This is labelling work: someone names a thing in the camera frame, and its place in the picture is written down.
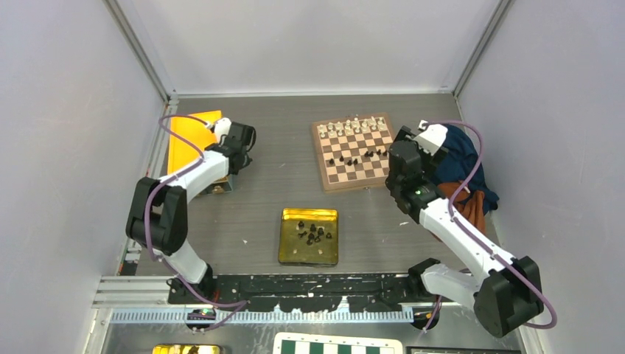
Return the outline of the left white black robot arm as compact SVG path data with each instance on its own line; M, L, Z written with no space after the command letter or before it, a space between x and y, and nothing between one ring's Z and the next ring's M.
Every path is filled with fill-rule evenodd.
M193 162L169 175L137 182L125 227L131 240L188 283L186 295L199 305L212 300L215 286L212 269L187 240L187 205L217 180L247 167L252 161L248 153L256 143L256 130L250 125L222 118L207 127L216 141Z

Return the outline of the wooden chess board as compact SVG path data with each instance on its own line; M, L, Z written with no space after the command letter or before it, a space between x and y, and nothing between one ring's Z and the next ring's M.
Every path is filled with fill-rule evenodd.
M378 121L383 120L387 131L371 131L362 133L360 125L375 117ZM326 135L321 138L318 126L326 126ZM351 136L345 135L345 127L350 126L354 132ZM328 137L328 131L335 130L337 136ZM383 187L388 175L388 157L383 156L394 140L396 134L386 112L374 114L356 114L354 116L341 117L317 121L311 124L312 143L318 158L318 167L324 192L341 192L347 190ZM380 149L382 154L378 156L376 151ZM358 158L358 164L346 165L348 160ZM335 160L334 165L329 165L330 159Z

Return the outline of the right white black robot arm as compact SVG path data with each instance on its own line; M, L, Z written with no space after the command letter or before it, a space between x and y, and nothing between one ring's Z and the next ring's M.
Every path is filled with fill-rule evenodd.
M401 127L388 149L385 180L398 208L441 240L468 268L454 271L439 260L427 259L409 271L409 292L417 302L434 296L470 309L482 327L501 338L553 306L542 294L540 269L530 258L517 258L497 246L467 221L431 181L447 151L448 129L422 121L413 132Z

